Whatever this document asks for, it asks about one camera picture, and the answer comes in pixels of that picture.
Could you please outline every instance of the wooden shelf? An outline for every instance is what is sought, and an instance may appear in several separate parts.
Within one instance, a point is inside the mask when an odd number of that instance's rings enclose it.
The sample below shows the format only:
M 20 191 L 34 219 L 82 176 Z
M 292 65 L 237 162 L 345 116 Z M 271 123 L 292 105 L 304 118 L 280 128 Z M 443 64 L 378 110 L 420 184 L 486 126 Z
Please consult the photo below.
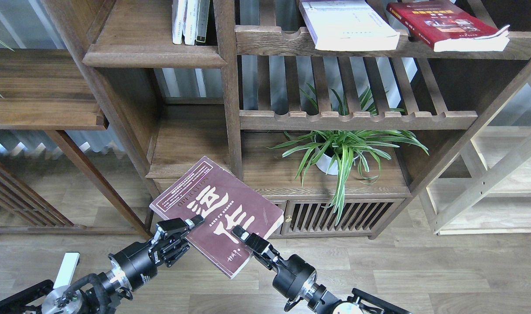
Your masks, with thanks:
M 66 50 L 0 49 L 0 129 L 104 130 L 107 121 Z
M 326 195 L 333 195 L 337 177 L 325 175 L 316 167 L 309 169 L 303 187 L 299 179 L 294 180 L 302 155 L 281 158 L 283 150 L 266 148 L 283 141 L 283 133 L 244 133 L 244 183 L 271 199 L 325 199 Z M 357 171 L 351 172 L 346 185 L 349 199 L 410 195 L 395 153 L 388 152 L 392 160 L 383 161 L 382 177 L 377 183 L 366 185 Z M 146 177 L 155 179 L 165 189 L 204 155 L 229 169 L 222 106 L 169 106 Z
M 170 0 L 117 0 L 83 63 L 104 68 L 222 68 L 217 46 L 172 43 Z
M 465 190 L 463 183 L 465 179 L 438 179 L 428 189 L 429 201 L 423 201 L 425 211 L 445 211 Z M 531 197 L 483 198 L 461 212 L 439 234 L 517 232 L 531 232 Z
M 240 111 L 240 128 L 243 130 L 465 130 L 477 119 L 475 111 L 448 110 L 427 59 L 417 59 L 416 64 L 425 84 L 429 87 L 430 98 L 424 101 L 424 107 L 430 106 L 430 108 L 419 109 L 403 60 L 391 58 L 389 62 L 405 110 L 403 113 L 391 111 L 377 60 L 364 58 L 374 103 L 380 114 L 373 115 L 361 111 L 351 60 L 348 57 L 338 57 L 337 61 L 343 84 L 343 96 L 349 104 L 349 115 L 342 116 L 337 111 L 332 111 L 326 69 L 323 58 L 318 56 L 311 57 L 311 63 L 319 112 L 315 109 L 314 112 L 310 110 L 306 112 L 301 108 L 297 62 L 294 56 L 285 57 L 286 102 L 278 99 L 276 106 L 280 108 L 273 111 L 268 57 L 258 56 L 257 110 Z
M 167 106 L 151 161 L 150 179 L 178 179 L 202 156 L 229 169 L 225 111 L 217 105 Z
M 326 175 L 315 166 L 310 167 L 305 183 L 295 174 L 302 160 L 302 154 L 292 154 L 282 158 L 284 149 L 268 149 L 287 141 L 283 133 L 245 133 L 243 136 L 244 183 L 265 197 L 282 196 L 288 199 L 325 199 L 331 196 L 337 185 L 336 175 Z M 382 175 L 372 184 L 361 179 L 358 171 L 351 171 L 345 184 L 345 195 L 349 199 L 407 197 L 410 195 L 407 184 L 393 150 L 387 150 L 391 160 L 382 161 Z M 377 170 L 369 175 L 376 175 Z
M 529 134 L 531 127 L 487 127 L 473 143 L 482 153 L 482 162 L 492 168 Z M 531 196 L 531 159 L 498 183 L 488 196 Z
M 434 231 L 531 232 L 531 127 L 486 127 L 461 157 L 471 177 L 441 177 L 420 195 Z
M 236 25 L 236 53 L 239 55 L 308 55 L 308 56 L 365 56 L 388 58 L 453 58 L 507 59 L 531 58 L 531 32 L 510 32 L 510 42 L 503 52 L 434 52 L 421 41 L 410 41 L 406 30 L 401 33 L 395 50 L 389 51 L 323 51 L 314 48 L 308 28 L 285 32 L 278 26 Z

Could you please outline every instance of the white book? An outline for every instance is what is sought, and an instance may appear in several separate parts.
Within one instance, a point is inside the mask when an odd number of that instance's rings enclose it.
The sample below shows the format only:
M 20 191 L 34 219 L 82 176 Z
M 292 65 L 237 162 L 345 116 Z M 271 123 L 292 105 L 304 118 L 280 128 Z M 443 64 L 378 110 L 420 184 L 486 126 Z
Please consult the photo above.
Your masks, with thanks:
M 187 0 L 172 0 L 172 43 L 182 44 Z
M 199 0 L 187 0 L 186 4 L 186 23 L 184 24 L 184 43 L 194 46 L 196 44 L 197 32 L 197 8 Z
M 365 0 L 301 0 L 302 17 L 317 50 L 395 50 L 399 32 Z

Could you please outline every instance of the book spine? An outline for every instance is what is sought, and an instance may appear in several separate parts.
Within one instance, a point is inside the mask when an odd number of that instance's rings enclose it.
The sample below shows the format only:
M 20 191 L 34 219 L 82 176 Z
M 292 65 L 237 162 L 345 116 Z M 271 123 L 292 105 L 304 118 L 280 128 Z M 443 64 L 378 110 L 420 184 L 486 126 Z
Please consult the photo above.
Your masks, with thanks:
M 209 15 L 212 14 L 209 10 L 210 1 L 200 0 L 200 5 L 198 6 L 196 43 L 205 43 L 208 32 L 208 19 Z
M 395 8 L 393 8 L 391 3 L 388 4 L 386 10 L 397 20 L 399 20 L 401 24 L 405 25 L 411 31 L 411 34 L 417 36 L 418 38 L 421 38 L 421 40 L 424 41 L 430 48 L 434 49 L 434 42 L 432 40 L 429 40 L 423 33 L 421 33 L 421 28 L 415 28 L 415 26 L 411 24 L 411 21 L 408 18 L 406 18 L 402 14 L 399 14 L 399 12 L 395 10 Z
M 184 16 L 186 14 L 186 0 L 172 1 L 172 43 L 182 44 L 184 30 Z
M 198 0 L 188 0 L 186 5 L 186 24 L 184 25 L 184 43 L 196 44 Z

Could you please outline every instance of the wooden post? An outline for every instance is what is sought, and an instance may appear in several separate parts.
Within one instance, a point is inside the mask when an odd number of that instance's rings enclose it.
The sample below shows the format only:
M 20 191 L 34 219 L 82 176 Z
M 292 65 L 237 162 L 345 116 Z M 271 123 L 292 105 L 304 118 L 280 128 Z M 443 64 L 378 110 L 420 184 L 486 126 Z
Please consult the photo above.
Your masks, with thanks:
M 65 131 L 46 130 L 45 133 L 51 140 L 64 151 L 72 163 L 88 177 L 99 191 L 110 201 L 112 205 L 126 218 L 126 220 L 145 238 L 151 237 L 152 234 L 146 230 L 144 223 L 136 216 L 132 209 L 126 204 L 124 199 L 118 195 L 115 189 L 105 179 L 104 176 L 96 169 L 89 159 L 82 153 L 78 146 L 70 139 Z

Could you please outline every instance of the book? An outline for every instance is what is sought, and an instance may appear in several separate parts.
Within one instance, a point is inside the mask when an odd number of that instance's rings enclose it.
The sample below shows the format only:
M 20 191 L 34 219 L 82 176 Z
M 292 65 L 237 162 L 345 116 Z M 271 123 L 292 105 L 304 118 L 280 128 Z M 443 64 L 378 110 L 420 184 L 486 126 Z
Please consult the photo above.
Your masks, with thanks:
M 267 239 L 283 222 L 283 211 L 207 157 L 151 202 L 162 219 L 188 219 L 200 214 L 204 223 L 186 237 L 229 278 L 252 257 L 230 231 L 243 226 Z
M 317 50 L 395 50 L 399 32 L 365 0 L 301 0 L 299 9 Z
M 504 51 L 508 28 L 498 30 L 448 0 L 390 3 L 388 12 L 435 52 Z
M 184 22 L 184 43 L 194 46 L 196 44 L 197 8 L 199 0 L 187 0 L 186 21 Z
M 182 44 L 187 0 L 172 0 L 172 43 Z
M 213 12 L 213 2 L 211 0 L 200 0 L 198 6 L 196 45 L 217 44 L 217 33 L 215 31 L 215 15 Z

